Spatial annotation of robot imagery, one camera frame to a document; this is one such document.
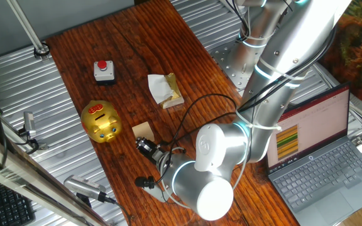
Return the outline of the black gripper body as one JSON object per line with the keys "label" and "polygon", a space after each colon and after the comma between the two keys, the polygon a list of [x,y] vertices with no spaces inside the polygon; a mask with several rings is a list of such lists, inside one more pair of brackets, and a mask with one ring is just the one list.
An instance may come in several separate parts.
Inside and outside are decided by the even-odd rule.
{"label": "black gripper body", "polygon": [[159,145],[145,137],[136,138],[137,150],[152,163],[157,163],[164,155]]}

